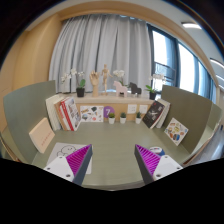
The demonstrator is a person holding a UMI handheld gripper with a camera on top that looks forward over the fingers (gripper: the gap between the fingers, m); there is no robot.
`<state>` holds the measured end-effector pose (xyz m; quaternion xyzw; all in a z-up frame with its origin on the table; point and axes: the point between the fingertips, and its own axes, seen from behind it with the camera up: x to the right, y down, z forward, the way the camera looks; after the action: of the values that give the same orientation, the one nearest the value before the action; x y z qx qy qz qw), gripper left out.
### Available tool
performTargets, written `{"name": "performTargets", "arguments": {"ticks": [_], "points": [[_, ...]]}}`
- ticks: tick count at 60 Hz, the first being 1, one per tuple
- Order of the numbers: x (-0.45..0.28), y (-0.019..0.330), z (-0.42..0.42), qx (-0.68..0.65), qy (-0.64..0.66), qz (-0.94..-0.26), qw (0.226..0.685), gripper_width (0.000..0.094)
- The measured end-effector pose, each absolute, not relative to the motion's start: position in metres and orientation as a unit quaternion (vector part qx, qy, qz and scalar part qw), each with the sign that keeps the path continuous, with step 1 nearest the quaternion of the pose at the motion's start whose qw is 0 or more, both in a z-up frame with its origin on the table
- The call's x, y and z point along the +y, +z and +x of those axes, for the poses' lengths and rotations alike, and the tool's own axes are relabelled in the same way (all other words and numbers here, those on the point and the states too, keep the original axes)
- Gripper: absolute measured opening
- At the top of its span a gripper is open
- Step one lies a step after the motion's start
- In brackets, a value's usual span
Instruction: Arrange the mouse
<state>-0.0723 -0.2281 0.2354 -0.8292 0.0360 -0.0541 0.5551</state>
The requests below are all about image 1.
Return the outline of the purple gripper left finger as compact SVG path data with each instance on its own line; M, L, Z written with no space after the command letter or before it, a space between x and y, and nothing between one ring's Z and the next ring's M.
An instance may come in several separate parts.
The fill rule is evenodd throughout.
M86 145L68 156L57 156L44 170L81 186L91 157L92 145Z

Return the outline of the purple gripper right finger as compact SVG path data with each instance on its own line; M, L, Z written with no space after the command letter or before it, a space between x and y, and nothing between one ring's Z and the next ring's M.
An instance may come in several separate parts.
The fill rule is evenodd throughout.
M182 169L182 166L170 156L160 156L138 144L135 145L134 154L145 184L152 183Z

